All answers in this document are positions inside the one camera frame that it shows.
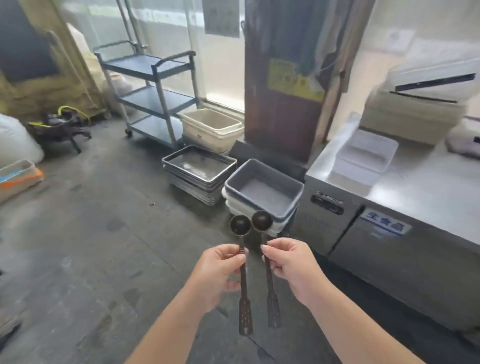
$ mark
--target metal countertop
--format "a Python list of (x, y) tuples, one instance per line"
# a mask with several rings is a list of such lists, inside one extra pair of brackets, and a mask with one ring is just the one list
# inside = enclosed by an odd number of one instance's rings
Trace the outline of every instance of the metal countertop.
[(358, 128), (352, 113), (312, 164), (306, 178), (325, 181), (373, 203), (385, 206), (480, 245), (480, 160), (391, 137), (398, 150), (379, 181), (365, 186), (331, 172), (340, 147)]

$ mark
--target yellow poster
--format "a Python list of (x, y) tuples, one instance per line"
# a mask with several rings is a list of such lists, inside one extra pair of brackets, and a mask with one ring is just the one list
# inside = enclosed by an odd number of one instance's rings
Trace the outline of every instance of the yellow poster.
[(268, 88), (287, 95), (322, 102), (325, 91), (311, 90), (310, 80), (295, 72), (293, 62), (272, 58), (268, 67)]

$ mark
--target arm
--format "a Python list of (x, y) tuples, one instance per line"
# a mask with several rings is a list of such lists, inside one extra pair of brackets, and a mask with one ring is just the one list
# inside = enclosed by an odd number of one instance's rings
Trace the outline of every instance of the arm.
[(125, 364), (183, 364), (203, 315), (215, 308), (220, 295), (237, 291), (240, 282), (228, 280), (245, 263), (235, 244), (207, 249), (185, 286), (162, 312)]
[(343, 364), (423, 363), (327, 279), (306, 243), (280, 238), (262, 251), (311, 311)]

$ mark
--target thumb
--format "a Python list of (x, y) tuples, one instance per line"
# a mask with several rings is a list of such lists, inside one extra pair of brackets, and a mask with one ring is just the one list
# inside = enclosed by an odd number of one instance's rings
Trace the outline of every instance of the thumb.
[(262, 252), (268, 258), (275, 260), (277, 263), (284, 265), (288, 260), (288, 252), (285, 250), (280, 250), (269, 245), (262, 245)]
[(222, 260), (223, 270), (225, 274), (232, 274), (236, 269), (240, 268), (246, 262), (245, 254), (237, 254), (232, 258)]

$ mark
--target concrete floor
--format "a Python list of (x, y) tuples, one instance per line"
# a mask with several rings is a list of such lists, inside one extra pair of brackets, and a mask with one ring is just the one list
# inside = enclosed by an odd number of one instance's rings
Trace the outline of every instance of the concrete floor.
[[(0, 363), (122, 363), (185, 282), (201, 252), (234, 243), (223, 204), (169, 186), (170, 151), (110, 120), (90, 141), (52, 145), (45, 180), (0, 207), (0, 313), (24, 324)], [(478, 349), (322, 261), (329, 278), (428, 363), (474, 363)], [(310, 313), (276, 279), (284, 328), (267, 327), (260, 255), (248, 257), (255, 333), (238, 334), (239, 294), (202, 320), (189, 363), (339, 363)]]

